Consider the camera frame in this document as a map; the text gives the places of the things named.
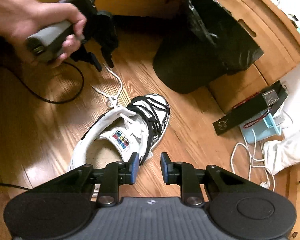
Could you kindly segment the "person's left hand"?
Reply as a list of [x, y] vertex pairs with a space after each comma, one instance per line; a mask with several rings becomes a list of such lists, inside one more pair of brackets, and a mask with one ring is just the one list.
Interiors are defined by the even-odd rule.
[[60, 65], [81, 46], [86, 24], [85, 16], [70, 3], [41, 3], [38, 0], [0, 0], [0, 36], [14, 48], [22, 61], [37, 64], [27, 50], [25, 40], [40, 29], [67, 20], [73, 24], [74, 34], [62, 43], [63, 53], [53, 62]]

